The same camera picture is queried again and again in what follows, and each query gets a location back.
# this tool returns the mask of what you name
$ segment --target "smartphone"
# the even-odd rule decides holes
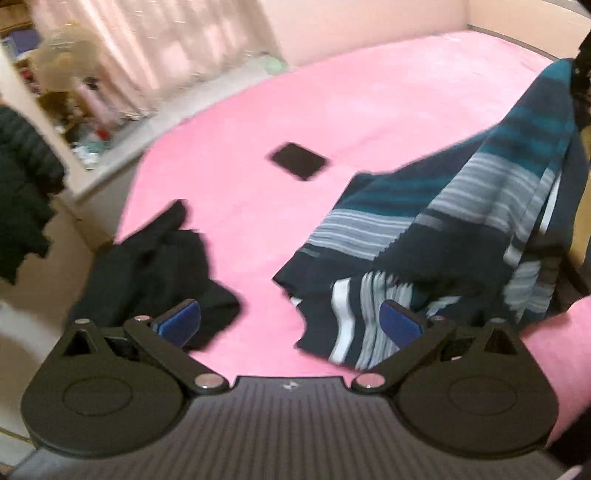
[[[300,180],[310,180],[328,164],[326,158],[295,143],[287,143],[269,155],[270,160]]]

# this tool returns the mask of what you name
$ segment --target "ribbed surface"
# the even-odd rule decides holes
[[[242,378],[203,397],[165,438],[104,460],[41,450],[11,480],[555,480],[542,453],[496,462],[447,455],[399,424],[382,398],[338,378]]]

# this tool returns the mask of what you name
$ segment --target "striped blanket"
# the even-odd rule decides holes
[[[274,281],[306,320],[297,346],[371,368],[398,350],[386,299],[459,325],[543,320],[565,255],[588,267],[591,186],[571,62],[495,127],[387,174],[356,175]]]

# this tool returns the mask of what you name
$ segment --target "black jacket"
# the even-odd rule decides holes
[[[12,284],[27,254],[47,255],[43,229],[54,215],[49,195],[63,189],[65,174],[37,130],[0,105],[0,277]]]
[[[209,277],[201,236],[181,230],[187,209],[177,200],[121,244],[98,255],[86,289],[68,321],[88,318],[116,327],[136,315],[156,318],[183,300],[195,299],[201,326],[186,345],[202,349],[240,313],[236,296]]]

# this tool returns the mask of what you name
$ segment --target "pink blanket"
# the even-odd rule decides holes
[[[549,60],[475,32],[356,51],[218,103],[160,138],[144,157],[119,238],[176,198],[209,241],[214,276],[245,306],[194,357],[229,379],[355,373],[296,350],[304,323],[272,276],[359,170],[395,170],[499,121]],[[296,142],[328,157],[301,182],[265,156]],[[591,327],[581,301],[527,344],[560,397],[560,433],[591,400]]]

